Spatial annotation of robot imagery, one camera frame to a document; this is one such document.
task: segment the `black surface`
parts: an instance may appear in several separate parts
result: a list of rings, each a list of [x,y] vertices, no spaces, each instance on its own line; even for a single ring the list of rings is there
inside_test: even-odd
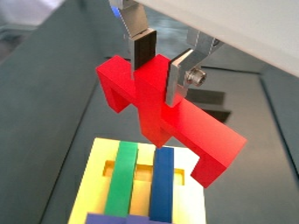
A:
[[[0,223],[39,223],[96,84],[111,38],[68,1],[0,66]],[[100,33],[110,34],[106,21]]]
[[[135,40],[135,70],[155,57],[157,31]]]
[[[223,108],[225,96],[225,92],[190,88],[186,99],[225,123],[229,120],[231,113],[230,110]]]

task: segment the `purple block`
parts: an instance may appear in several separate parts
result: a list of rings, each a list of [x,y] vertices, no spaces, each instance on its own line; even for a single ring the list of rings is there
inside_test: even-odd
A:
[[[86,224],[127,224],[127,218],[88,213]]]
[[[173,224],[170,222],[162,222],[162,221],[155,221],[155,220],[150,220],[149,224]]]
[[[126,217],[126,224],[149,224],[150,218],[139,215],[128,215]]]

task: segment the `wooden block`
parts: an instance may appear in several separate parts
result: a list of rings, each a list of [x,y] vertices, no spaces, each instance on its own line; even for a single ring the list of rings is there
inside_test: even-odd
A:
[[[163,147],[154,154],[154,180],[150,220],[173,222],[174,215],[174,148]]]
[[[83,224],[88,213],[104,213],[118,146],[118,140],[95,139],[70,223]],[[154,166],[155,146],[139,143],[138,149],[136,166],[142,170],[135,169],[130,214],[149,216],[153,182],[149,167]],[[173,223],[177,224],[206,224],[203,188],[191,177],[198,160],[191,150],[174,147]]]
[[[126,217],[126,224],[149,224],[149,217],[141,215],[128,215]]]
[[[106,215],[127,217],[136,169],[138,144],[120,142],[114,175],[111,179]]]
[[[106,167],[107,161],[116,160],[118,146],[116,140],[95,139],[70,215],[70,224],[83,224],[88,213],[104,213],[111,181],[111,177],[106,176]]]
[[[112,109],[120,112],[124,108],[119,97],[138,107],[142,131],[150,141],[161,147],[174,136],[201,156],[191,176],[209,187],[227,170],[247,140],[186,99],[174,108],[166,105],[169,63],[165,56],[157,55],[135,71],[131,80],[130,63],[116,56],[98,67],[98,76]]]
[[[127,219],[123,217],[90,213],[86,224],[127,224]]]

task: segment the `screw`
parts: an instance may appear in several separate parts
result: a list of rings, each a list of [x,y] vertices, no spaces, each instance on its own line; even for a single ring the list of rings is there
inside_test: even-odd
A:
[[[207,74],[199,68],[194,68],[193,70],[187,72],[187,81],[190,84],[195,85],[197,87],[202,85],[206,79],[207,79]]]

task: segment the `blue block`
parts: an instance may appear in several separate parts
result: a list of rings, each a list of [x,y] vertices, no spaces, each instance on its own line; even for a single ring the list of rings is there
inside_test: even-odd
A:
[[[127,224],[127,218],[88,213],[86,224]]]
[[[126,224],[149,224],[150,218],[139,215],[128,215]]]
[[[154,154],[154,179],[150,220],[173,223],[174,213],[174,148],[163,147]]]

